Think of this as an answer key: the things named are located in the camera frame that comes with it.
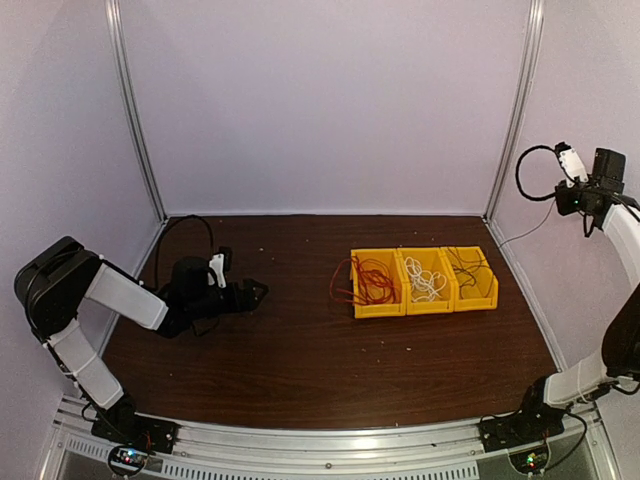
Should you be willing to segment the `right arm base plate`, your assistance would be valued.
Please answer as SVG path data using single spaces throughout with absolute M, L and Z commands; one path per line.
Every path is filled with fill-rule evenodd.
M 564 415 L 563 410 L 551 409 L 537 413 L 519 411 L 481 420 L 478 430 L 484 451 L 512 449 L 560 435 L 564 432 Z

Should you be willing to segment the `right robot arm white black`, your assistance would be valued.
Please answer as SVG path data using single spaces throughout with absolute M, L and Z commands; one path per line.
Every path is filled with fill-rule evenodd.
M 522 163 L 537 151 L 552 153 L 563 174 L 553 193 L 545 196 L 529 194 L 521 183 Z M 610 315 L 601 321 L 601 343 L 576 365 L 529 387 L 512 423 L 519 440 L 530 442 L 550 425 L 561 426 L 578 403 L 589 403 L 611 391 L 639 392 L 639 201 L 624 193 L 625 166 L 624 154 L 598 148 L 592 168 L 587 169 L 576 149 L 564 142 L 533 146 L 517 160 L 519 193 L 535 202 L 554 200 L 561 216 L 578 214 L 586 238 L 599 232 L 610 243 L 623 276 L 621 280 L 609 275 L 584 282 L 595 291 L 595 299 L 579 311 L 594 309 Z

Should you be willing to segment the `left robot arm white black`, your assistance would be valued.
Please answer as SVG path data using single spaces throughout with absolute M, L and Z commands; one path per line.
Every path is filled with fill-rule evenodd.
M 163 338 L 192 330 L 200 320 L 252 312 L 269 288 L 251 278 L 228 280 L 231 257 L 228 248 L 207 258 L 183 257 L 169 281 L 152 289 L 65 236 L 24 265 L 13 288 L 34 337 L 76 383 L 106 429 L 121 443 L 133 444 L 143 436 L 143 421 L 87 338 L 80 323 L 83 309 L 95 307 Z

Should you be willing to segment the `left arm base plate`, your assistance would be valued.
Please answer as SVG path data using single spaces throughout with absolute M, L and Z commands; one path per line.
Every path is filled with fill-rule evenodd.
M 171 454 L 178 424 L 133 414 L 124 419 L 98 418 L 91 427 L 93 436 L 114 443 L 130 445 L 145 452 Z

